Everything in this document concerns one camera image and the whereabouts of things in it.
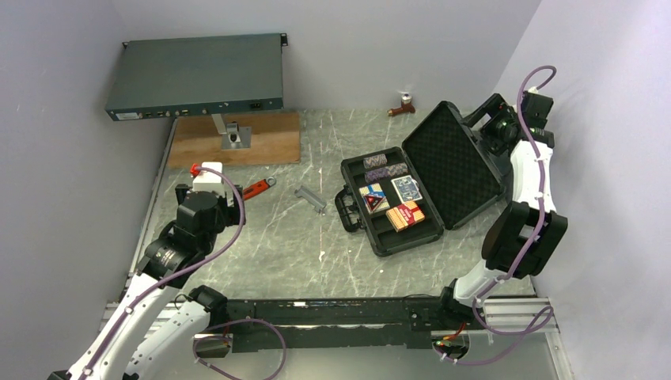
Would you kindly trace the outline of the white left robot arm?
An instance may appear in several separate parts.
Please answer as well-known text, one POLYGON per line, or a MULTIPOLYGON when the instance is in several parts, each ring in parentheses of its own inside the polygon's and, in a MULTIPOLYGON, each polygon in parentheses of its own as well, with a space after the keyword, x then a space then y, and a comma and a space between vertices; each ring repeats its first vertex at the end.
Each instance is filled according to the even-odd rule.
POLYGON ((215 177, 176 187, 176 218, 146 247, 126 294, 94 342, 75 364, 52 372, 51 379, 148 379, 165 364, 175 343, 226 325, 226 296, 201 285, 157 331, 149 331, 191 274, 214 259, 217 236, 244 224, 242 189, 233 185, 229 202, 228 183, 215 177))

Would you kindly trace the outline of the black poker set case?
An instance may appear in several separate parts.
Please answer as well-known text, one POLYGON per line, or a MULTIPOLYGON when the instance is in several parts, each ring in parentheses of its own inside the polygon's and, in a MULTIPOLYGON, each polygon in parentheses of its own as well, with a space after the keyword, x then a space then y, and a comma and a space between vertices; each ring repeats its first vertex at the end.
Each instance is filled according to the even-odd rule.
POLYGON ((437 241, 446 230, 455 230, 507 192, 504 174, 491 156, 476 143, 475 132, 456 105, 440 102, 406 137, 400 146, 381 150, 386 165, 402 165, 401 174, 417 184, 416 204, 424 220, 397 231, 381 207, 371 209, 362 190, 378 184, 389 207, 402 204, 393 177, 373 177, 363 154, 340 164, 345 184, 334 199, 346 232, 366 233, 378 257, 388 257, 437 241))

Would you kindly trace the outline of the red playing card deck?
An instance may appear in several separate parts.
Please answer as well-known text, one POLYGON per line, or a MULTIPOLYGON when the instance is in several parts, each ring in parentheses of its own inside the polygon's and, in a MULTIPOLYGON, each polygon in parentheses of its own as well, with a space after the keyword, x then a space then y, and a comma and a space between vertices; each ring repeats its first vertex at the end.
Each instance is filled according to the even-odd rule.
POLYGON ((408 201, 392 207, 385 212, 392 228, 396 232, 406 230, 425 220, 426 216, 415 201, 408 201))

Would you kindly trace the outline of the multicolour chip stack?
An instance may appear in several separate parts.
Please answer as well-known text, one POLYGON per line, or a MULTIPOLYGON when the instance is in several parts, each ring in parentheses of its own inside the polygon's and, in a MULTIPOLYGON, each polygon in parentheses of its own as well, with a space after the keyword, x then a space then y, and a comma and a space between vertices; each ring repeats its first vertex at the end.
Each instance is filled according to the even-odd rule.
POLYGON ((380 166, 385 166, 388 163, 388 159, 385 154, 375 154, 369 157, 365 157, 362 160, 362 163, 365 169, 373 169, 380 166))

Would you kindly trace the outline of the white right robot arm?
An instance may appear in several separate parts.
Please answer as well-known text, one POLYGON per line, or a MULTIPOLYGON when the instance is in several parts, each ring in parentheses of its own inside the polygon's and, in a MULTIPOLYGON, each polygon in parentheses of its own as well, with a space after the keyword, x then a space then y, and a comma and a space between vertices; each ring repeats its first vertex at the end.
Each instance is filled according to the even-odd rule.
POLYGON ((525 90, 515 108, 495 93, 464 118, 472 127, 489 116, 476 141, 505 163, 509 201, 484 238, 478 264, 446 288, 436 307, 436 318, 447 329, 463 322, 495 285, 540 274, 567 231, 568 220, 551 194, 555 136, 545 126, 553 104, 552 98, 525 90))

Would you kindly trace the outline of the blue 10 chip stack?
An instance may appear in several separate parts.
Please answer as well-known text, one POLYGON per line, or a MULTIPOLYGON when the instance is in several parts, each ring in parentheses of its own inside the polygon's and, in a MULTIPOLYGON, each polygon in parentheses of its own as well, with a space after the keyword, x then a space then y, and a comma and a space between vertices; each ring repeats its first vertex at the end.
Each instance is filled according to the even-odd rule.
POLYGON ((398 177, 408 173, 408 165, 406 163, 389 165, 386 169, 389 177, 398 177))

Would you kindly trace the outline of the purple 500 chip stack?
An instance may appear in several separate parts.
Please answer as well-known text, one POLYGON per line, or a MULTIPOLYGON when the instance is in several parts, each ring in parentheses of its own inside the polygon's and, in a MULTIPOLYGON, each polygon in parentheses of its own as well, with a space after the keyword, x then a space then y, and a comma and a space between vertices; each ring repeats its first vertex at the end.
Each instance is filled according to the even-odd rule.
POLYGON ((388 176, 389 176, 388 169, 386 167, 381 167, 367 171, 364 175, 364 179, 367 183, 373 183, 388 176))

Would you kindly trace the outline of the red triangular dealer button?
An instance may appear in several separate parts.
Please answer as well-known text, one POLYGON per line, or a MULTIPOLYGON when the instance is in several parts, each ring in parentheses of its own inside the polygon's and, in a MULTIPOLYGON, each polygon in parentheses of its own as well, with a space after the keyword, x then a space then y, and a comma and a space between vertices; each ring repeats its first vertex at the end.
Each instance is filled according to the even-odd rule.
POLYGON ((366 194, 362 198, 370 214, 386 210, 389 207, 388 201, 385 196, 379 196, 376 194, 366 194))

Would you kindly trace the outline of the blue playing card deck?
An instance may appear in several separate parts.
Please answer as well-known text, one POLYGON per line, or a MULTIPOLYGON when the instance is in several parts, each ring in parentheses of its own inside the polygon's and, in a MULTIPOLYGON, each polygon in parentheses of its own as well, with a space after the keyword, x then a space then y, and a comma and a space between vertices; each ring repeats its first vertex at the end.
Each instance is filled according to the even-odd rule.
POLYGON ((423 198, 418 182, 411 175, 393 178, 391 183, 401 203, 423 198))

